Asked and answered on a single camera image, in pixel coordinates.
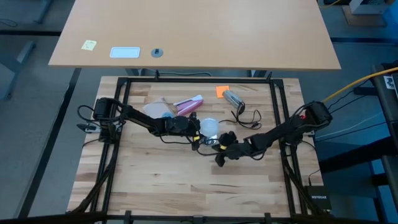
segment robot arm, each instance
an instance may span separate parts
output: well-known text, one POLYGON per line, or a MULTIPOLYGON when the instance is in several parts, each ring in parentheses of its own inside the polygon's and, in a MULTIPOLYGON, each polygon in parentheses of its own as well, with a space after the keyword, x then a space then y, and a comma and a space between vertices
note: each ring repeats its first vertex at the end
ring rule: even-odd
POLYGON ((239 159, 243 156, 249 156, 256 159, 255 156, 264 155, 267 148, 278 139, 287 144, 298 144, 303 133, 316 131, 330 124, 331 114, 326 106, 321 102, 312 102, 304 105, 290 117, 289 120, 268 131, 267 133, 255 134, 243 139, 238 143, 236 135, 232 131, 224 133, 219 138, 219 145, 213 146, 213 149, 220 152, 215 161, 218 166, 223 167, 225 157, 228 159, 239 159))
MULTIPOLYGON (((185 116, 176 116, 174 118, 151 118, 150 116, 141 113, 130 105, 122 104, 120 101, 112 98, 97 99, 93 118, 99 122, 101 132, 99 134, 99 141, 112 143, 118 138, 118 127, 114 124, 119 121, 121 125, 126 120, 136 123, 148 129, 148 132, 154 136, 181 136, 193 137, 200 139, 199 134, 200 121, 196 117, 196 113, 192 113, 188 118, 185 116), (110 118, 112 107, 120 108, 120 115, 115 118, 110 118)), ((192 142, 192 149, 196 150, 199 147, 199 141, 192 142)))

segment yellow sticky note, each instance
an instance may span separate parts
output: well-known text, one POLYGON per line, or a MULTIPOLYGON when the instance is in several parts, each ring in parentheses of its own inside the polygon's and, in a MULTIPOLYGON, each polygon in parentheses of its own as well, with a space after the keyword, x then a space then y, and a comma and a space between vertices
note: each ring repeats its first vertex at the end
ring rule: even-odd
POLYGON ((224 98, 223 93, 225 90, 229 90, 229 86, 216 86, 217 98, 224 98))
POLYGON ((83 44, 81 49, 93 50, 96 44, 97 44, 97 41, 95 41, 95 40, 86 40, 86 42, 83 44))

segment desk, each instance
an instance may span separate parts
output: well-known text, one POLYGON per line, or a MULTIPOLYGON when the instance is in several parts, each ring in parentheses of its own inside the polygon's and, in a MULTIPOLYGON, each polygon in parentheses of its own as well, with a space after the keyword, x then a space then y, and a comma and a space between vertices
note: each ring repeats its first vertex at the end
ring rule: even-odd
MULTIPOLYGON (((232 119, 230 111, 234 110, 233 106, 215 95, 215 86, 220 83, 154 81, 151 79, 150 82, 132 82, 128 103, 135 109, 142 110, 145 104, 162 96, 168 103, 173 103, 201 94, 204 103, 196 110, 199 119, 207 117, 218 120, 232 119)), ((235 79, 235 83, 227 84, 246 104, 242 119, 251 119, 252 112, 256 109, 262 115, 260 130, 248 130, 233 123, 220 124, 220 134, 234 131, 241 141, 243 137, 274 128, 275 118, 270 85, 238 83, 238 81, 235 79)), ((287 104, 292 114, 303 105, 299 80, 283 79, 283 81, 287 104)), ((118 77, 103 77, 97 98, 113 98, 117 82, 118 77)), ((122 87, 121 93, 124 93, 124 88, 125 86, 122 87)), ((277 101, 281 101, 278 93, 276 97, 277 101)), ((279 111, 283 122, 282 107, 279 111)), ((88 134, 86 141, 96 138, 97 134, 88 134)), ((184 141, 184 138, 165 137, 165 140, 184 141)), ((308 137, 305 137, 305 140, 313 143, 308 137)), ((269 212, 272 217, 290 216, 277 141, 267 150, 261 161, 242 157, 236 161, 227 161, 225 166, 220 168, 215 164, 214 157, 200 156, 192 151, 189 145, 164 144, 159 138, 149 134, 145 128, 127 122, 123 127, 118 149, 108 214, 123 215, 125 210, 131 210, 133 215, 263 217, 264 213, 269 212)), ((203 146, 200 150, 203 153, 214 152, 203 146)), ((102 151, 103 143, 100 142, 83 148, 69 210, 76 208, 94 186, 102 151)), ((307 183, 308 175, 319 169, 316 152, 307 144, 299 144, 297 157, 302 179, 307 183)), ((320 172, 313 174, 311 178, 315 185, 322 185, 320 172)), ((294 186, 292 188, 293 197, 296 199, 295 209, 299 212, 297 191, 294 186)), ((101 204, 103 198, 104 190, 99 196, 101 204)))
POLYGON ((50 65, 337 70, 314 0, 76 0, 50 65), (82 50, 86 40, 95 48, 82 50), (139 58, 110 58, 140 47, 139 58), (163 56, 151 56, 162 49, 163 56))

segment pink marker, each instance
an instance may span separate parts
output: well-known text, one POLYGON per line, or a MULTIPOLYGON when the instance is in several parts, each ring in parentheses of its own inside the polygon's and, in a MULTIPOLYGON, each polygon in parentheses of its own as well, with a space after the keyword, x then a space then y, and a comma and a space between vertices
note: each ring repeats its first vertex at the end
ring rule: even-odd
POLYGON ((182 116, 187 113, 191 113, 194 111, 196 108, 198 108, 200 105, 203 104, 203 97, 201 95, 197 95, 195 97, 192 97, 187 100, 183 100, 178 103, 174 103, 174 106, 177 106, 177 116, 182 116))

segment black metal frame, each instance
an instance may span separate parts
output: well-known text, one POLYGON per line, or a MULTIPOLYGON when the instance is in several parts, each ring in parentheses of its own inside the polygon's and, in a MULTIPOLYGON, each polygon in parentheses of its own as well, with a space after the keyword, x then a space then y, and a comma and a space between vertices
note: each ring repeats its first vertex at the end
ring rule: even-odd
MULTIPOLYGON (((369 222, 365 220, 348 220, 348 219, 341 219, 341 218, 333 218, 333 217, 325 217, 325 216, 315 216, 315 215, 307 215, 307 205, 304 202, 304 198, 300 195, 300 208, 302 214, 297 214, 295 212, 294 206, 294 198, 293 198, 293 191, 290 181, 295 182, 295 185, 302 189, 301 184, 301 176, 300 176, 300 169, 297 160, 297 155, 295 152, 295 148, 292 146, 291 153, 292 153, 292 163, 294 168, 295 178, 287 175, 287 169, 290 169, 289 162, 287 160, 287 155, 285 151, 285 147, 282 144, 280 145, 281 151, 281 159, 282 159, 282 166, 284 170, 284 179, 285 179, 285 186, 286 186, 286 193, 288 199, 288 206, 290 211, 290 217, 287 218, 271 218, 270 213, 265 213, 264 217, 204 217, 204 216, 146 216, 146 215, 132 215, 131 211, 126 211, 125 215, 107 215, 109 200, 111 196, 111 187, 113 183, 113 175, 116 168, 116 163, 112 163, 112 161, 116 161, 119 151, 119 141, 117 141, 113 146, 113 153, 111 162, 109 162, 107 169, 110 167, 110 173, 108 173, 104 202, 102 204, 102 209, 100 212, 96 211, 97 203, 98 203, 98 193, 93 197, 91 202, 91 208, 89 212, 72 212, 66 213, 63 215, 51 215, 46 217, 27 217, 30 211, 30 208, 33 204, 35 195, 37 193, 37 189, 39 187, 40 181, 45 171, 45 165, 48 163, 49 155, 51 154, 53 145, 55 144, 55 140, 57 138, 58 132, 60 130, 60 126, 62 124, 63 117, 65 116, 70 98, 72 97, 73 90, 77 83, 80 68, 77 68, 72 76, 70 81, 70 85, 67 89, 67 92, 64 97, 64 101, 60 107, 60 111, 58 112, 57 118, 49 135, 49 139, 45 146, 45 155, 40 159, 39 169, 36 170, 35 178, 33 179, 27 197, 24 200, 22 209, 20 210, 18 219, 12 220, 0 220, 0 223, 88 223, 88 222, 97 222, 102 221, 106 223, 107 220, 124 220, 125 223, 132 223, 134 220, 159 220, 159 221, 189 221, 195 224, 201 224, 204 222, 259 222, 265 224, 271 224, 272 222, 278 223, 377 223, 377 222, 369 222)), ((275 116, 275 123, 279 125, 280 122, 280 114, 278 108, 278 102, 276 97, 276 90, 275 86, 279 87, 280 90, 280 97, 282 102, 282 108, 284 112, 284 118, 287 119, 289 117, 289 111, 287 107, 287 100, 285 96, 284 90, 284 83, 281 79, 271 79, 270 76, 264 79, 253 79, 253 78, 245 78, 245 79, 233 79, 233 78, 201 78, 201 79, 192 79, 192 78, 159 78, 156 75, 154 78, 119 78, 117 82, 116 91, 114 97, 119 99, 120 92, 122 90, 123 85, 126 85, 124 90, 124 97, 123 103, 127 103, 129 91, 131 88, 132 82, 180 82, 180 83, 262 83, 262 84, 269 84, 271 89, 271 98, 272 98, 272 105, 274 107, 274 116, 275 116)), ((116 108, 112 109, 112 115, 115 116, 116 108)), ((103 174, 105 171, 106 166, 106 157, 109 151, 109 144, 104 144, 103 146, 103 153, 101 155, 100 164, 98 167, 98 175, 97 175, 97 182, 101 178, 103 178, 103 174)))

